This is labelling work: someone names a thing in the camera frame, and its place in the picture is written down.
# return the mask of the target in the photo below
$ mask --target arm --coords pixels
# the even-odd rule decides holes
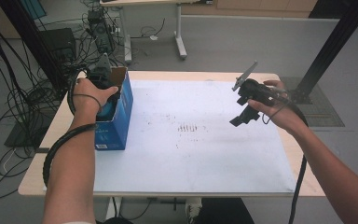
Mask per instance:
[[[278,81],[267,81],[265,84],[282,87]],[[254,100],[248,103],[267,116],[273,115],[280,108],[279,105],[269,107]],[[297,140],[312,172],[341,220],[344,223],[358,223],[358,176],[290,109],[282,109],[273,116],[272,121]]]
[[[117,87],[98,90],[88,79],[80,78],[74,93],[95,97],[101,105]],[[95,99],[74,97],[76,112],[69,128],[95,123],[100,109]],[[94,223],[93,198],[95,176],[94,131],[68,140],[56,153],[51,165],[43,223],[87,221]]]

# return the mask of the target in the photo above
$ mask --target table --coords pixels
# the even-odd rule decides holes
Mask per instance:
[[[130,71],[129,72],[131,80],[174,80],[174,81],[203,81],[203,80],[214,80],[214,81],[228,81],[229,83],[234,84],[233,80],[235,77],[240,76],[239,73],[202,73],[202,72],[145,72],[145,71]],[[251,78],[256,79],[257,81],[263,81],[267,79],[277,79],[278,77],[274,74],[260,74],[253,73]],[[69,111],[68,106],[60,106],[56,117],[52,121],[48,132],[42,141],[41,147],[51,147],[54,142],[62,136],[68,129],[69,123],[71,121],[72,115]],[[300,168],[302,152],[294,138],[289,135],[286,131],[278,129],[280,138],[282,139],[283,148],[286,152],[287,158],[289,160],[290,167],[294,174],[294,178],[297,178],[297,174]],[[22,195],[34,195],[41,196],[45,194],[43,190],[43,178],[42,178],[42,168],[43,161],[46,157],[46,154],[38,153],[34,156],[34,159],[28,169],[25,177],[23,178],[20,186],[19,193]],[[101,196],[112,196],[111,192],[95,192],[95,195]],[[127,193],[121,192],[115,194],[115,196],[159,196],[161,192],[138,192],[138,193]],[[199,193],[171,193],[163,194],[165,196],[175,196],[175,197],[187,197],[187,196],[200,196]],[[225,193],[203,193],[203,196],[227,196]],[[233,193],[233,195],[246,196],[243,193]],[[308,170],[305,174],[303,185],[300,191],[300,196],[324,196],[324,193],[319,186],[315,176]]]
[[[124,60],[126,63],[131,63],[131,38],[127,32],[126,28],[126,14],[125,8],[136,8],[137,15],[142,14],[145,11],[155,10],[153,7],[155,5],[176,5],[176,31],[174,32],[176,44],[179,49],[179,54],[182,59],[187,57],[185,45],[182,40],[182,26],[181,26],[181,14],[182,14],[182,3],[193,3],[199,0],[115,0],[110,2],[100,1],[102,7],[116,7],[120,15],[121,29],[124,35]]]

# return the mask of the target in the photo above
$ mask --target gray floor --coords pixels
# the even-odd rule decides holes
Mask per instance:
[[[303,77],[337,21],[185,16],[182,23],[188,53],[185,60],[177,55],[172,38],[174,21],[166,21],[157,41],[132,40],[130,70],[242,72],[258,60],[255,72]],[[19,41],[11,43],[21,51]],[[18,79],[25,82],[26,76]],[[358,174],[358,29],[318,84],[345,127],[314,130]],[[0,116],[7,110],[7,93],[0,76]],[[5,119],[0,124],[0,159],[8,151],[3,143],[13,125],[14,119]],[[10,160],[7,167],[16,162]],[[15,189],[21,178],[19,175],[4,180],[0,195]],[[290,198],[249,197],[244,201],[255,223],[288,220]],[[96,216],[102,219],[106,199],[96,198],[95,202]],[[146,199],[128,199],[122,213],[137,217],[146,207]],[[0,199],[0,223],[38,223],[42,214],[43,198],[14,193]],[[153,202],[133,223],[186,223],[184,207],[178,205],[173,211],[173,205]],[[340,220],[325,198],[300,198],[295,223],[340,223]]]

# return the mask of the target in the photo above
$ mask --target cardboard box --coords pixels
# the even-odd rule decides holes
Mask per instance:
[[[97,121],[95,148],[97,150],[124,150],[133,102],[127,67],[112,68],[110,80],[118,86],[120,98],[117,100],[113,118],[108,121]]]

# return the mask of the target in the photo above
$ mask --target hand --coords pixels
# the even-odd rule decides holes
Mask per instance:
[[[100,106],[106,104],[107,99],[118,91],[118,87],[111,87],[106,90],[100,90],[86,78],[76,80],[74,96],[74,105],[76,111],[89,111],[98,113]]]
[[[284,89],[284,84],[278,80],[268,80],[265,81],[264,84]],[[272,116],[271,120],[291,135],[293,135],[298,127],[305,125],[295,112],[284,106],[282,103],[277,103],[274,106],[267,106],[255,100],[248,100],[248,104],[251,108],[266,114],[270,118]]]

